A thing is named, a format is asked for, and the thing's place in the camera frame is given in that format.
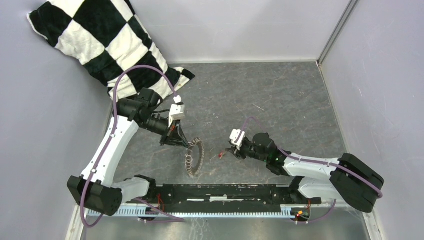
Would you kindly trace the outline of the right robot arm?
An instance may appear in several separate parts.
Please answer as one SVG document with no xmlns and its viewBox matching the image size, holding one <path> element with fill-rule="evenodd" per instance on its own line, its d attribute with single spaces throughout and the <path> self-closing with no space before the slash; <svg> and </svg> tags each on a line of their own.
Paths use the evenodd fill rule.
<svg viewBox="0 0 424 240">
<path fill-rule="evenodd" d="M 332 199 L 371 213 L 383 196 L 384 178 L 353 154 L 306 157 L 280 149 L 268 133 L 258 133 L 249 140 L 240 129 L 231 132 L 229 143 L 228 151 L 236 158 L 255 159 L 277 176 L 297 178 L 299 183 L 288 191 L 295 204 L 312 198 Z"/>
</svg>

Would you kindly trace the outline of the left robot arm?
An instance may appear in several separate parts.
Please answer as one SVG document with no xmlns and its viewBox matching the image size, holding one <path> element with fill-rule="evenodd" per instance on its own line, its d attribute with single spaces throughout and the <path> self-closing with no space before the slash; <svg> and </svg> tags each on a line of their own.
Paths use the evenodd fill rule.
<svg viewBox="0 0 424 240">
<path fill-rule="evenodd" d="M 188 148 L 189 142 L 181 129 L 185 105 L 180 95 L 162 117 L 157 110 L 163 99 L 155 91 L 143 88 L 137 97 L 122 98 L 116 103 L 117 113 L 95 156 L 80 176 L 71 176 L 67 187 L 76 203 L 100 215 L 113 216 L 123 203 L 139 198 L 145 204 L 157 198 L 156 180 L 135 175 L 114 182 L 115 172 L 130 140 L 139 129 L 160 136 L 160 145 Z"/>
</svg>

